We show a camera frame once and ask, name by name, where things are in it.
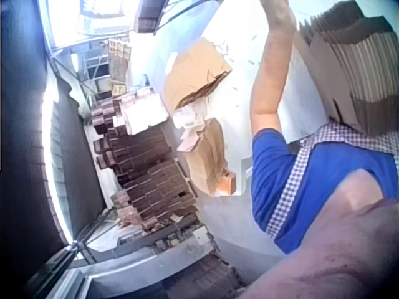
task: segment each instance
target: brown cardboard box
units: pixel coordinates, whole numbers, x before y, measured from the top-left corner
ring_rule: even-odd
[[[127,88],[125,84],[113,83],[112,84],[112,97],[119,97],[127,93]]]
[[[153,33],[165,4],[166,0],[139,0],[133,30],[137,33]]]
[[[163,99],[170,115],[198,97],[209,95],[231,67],[204,37],[180,53],[165,80]]]
[[[205,125],[186,130],[178,151],[185,154],[191,180],[206,194],[213,195],[226,167],[220,123],[212,118]]]
[[[360,130],[347,78],[330,45],[315,34],[308,46],[300,33],[296,32],[294,47],[313,78],[328,116]]]
[[[218,191],[224,195],[233,195],[237,190],[236,175],[230,171],[224,171],[218,186]]]
[[[108,138],[104,136],[103,138],[93,141],[94,152],[96,154],[102,154],[111,149]]]
[[[105,153],[102,153],[101,155],[97,156],[96,159],[100,169],[105,169],[116,165],[115,157],[113,156],[112,151],[106,151]]]
[[[130,198],[125,190],[119,191],[112,195],[111,200],[117,209],[130,206]]]

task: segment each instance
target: cardboard box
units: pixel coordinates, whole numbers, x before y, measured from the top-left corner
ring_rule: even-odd
[[[96,154],[102,154],[111,149],[108,138],[104,136],[103,138],[93,141],[94,152]]]
[[[117,209],[121,209],[121,208],[130,206],[130,203],[129,203],[130,198],[127,195],[125,190],[119,191],[119,192],[115,193],[114,195],[112,195],[111,200],[113,202],[113,205]]]
[[[120,95],[124,95],[127,93],[127,87],[125,84],[112,84],[112,97],[119,97]]]
[[[100,169],[105,169],[116,165],[115,157],[112,151],[106,151],[105,153],[97,156],[96,159]]]
[[[330,45],[315,34],[308,46],[300,33],[296,32],[294,47],[313,78],[328,116],[361,131],[348,81]]]
[[[163,99],[169,114],[209,95],[231,67],[204,37],[180,53],[165,80]]]
[[[212,118],[205,125],[186,130],[178,151],[184,153],[191,180],[206,194],[213,195],[226,167],[220,123]]]

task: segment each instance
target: flattened cardboard box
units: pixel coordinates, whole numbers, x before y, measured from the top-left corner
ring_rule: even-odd
[[[178,151],[184,153],[194,185],[213,195],[226,167],[220,123],[212,118],[205,125],[186,130]]]
[[[204,37],[180,53],[165,80],[163,99],[170,115],[198,97],[209,95],[231,67]]]
[[[294,47],[314,80],[328,116],[360,130],[346,76],[329,45],[316,34],[309,47],[296,32]]]

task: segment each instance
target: skin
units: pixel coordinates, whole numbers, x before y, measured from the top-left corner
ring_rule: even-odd
[[[295,32],[295,18],[288,3],[283,0],[262,0],[269,24],[261,64],[252,88],[252,134],[264,128],[281,132],[277,115],[284,86]]]
[[[261,0],[269,35],[252,89],[252,133],[281,132],[280,104],[291,57],[295,19],[287,1]],[[382,200],[368,172],[337,186],[302,245],[254,282],[241,298],[362,298],[399,254],[399,205]]]

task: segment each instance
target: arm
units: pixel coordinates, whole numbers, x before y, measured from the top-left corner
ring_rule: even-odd
[[[261,0],[269,23],[263,57],[252,88],[251,124],[255,134],[264,128],[281,132],[280,104],[295,31],[295,18],[284,0]]]
[[[325,226],[240,298],[379,298],[368,292],[389,274],[394,281],[398,213],[382,200]]]

